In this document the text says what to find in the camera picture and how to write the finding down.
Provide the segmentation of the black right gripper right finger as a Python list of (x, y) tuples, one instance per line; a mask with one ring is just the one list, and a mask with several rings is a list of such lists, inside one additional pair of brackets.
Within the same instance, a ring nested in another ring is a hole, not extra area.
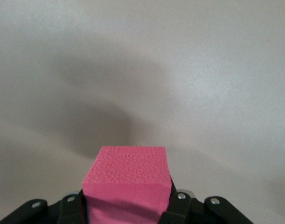
[(200, 202), (192, 192), (177, 190), (170, 176), (157, 183), (169, 187), (168, 206), (159, 224), (250, 224), (251, 221), (227, 199), (210, 196)]

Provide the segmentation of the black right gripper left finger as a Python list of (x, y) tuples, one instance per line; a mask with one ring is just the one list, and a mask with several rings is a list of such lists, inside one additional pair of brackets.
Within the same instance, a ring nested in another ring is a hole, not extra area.
[(67, 194), (55, 204), (44, 199), (25, 202), (0, 224), (87, 224), (88, 215), (83, 191)]

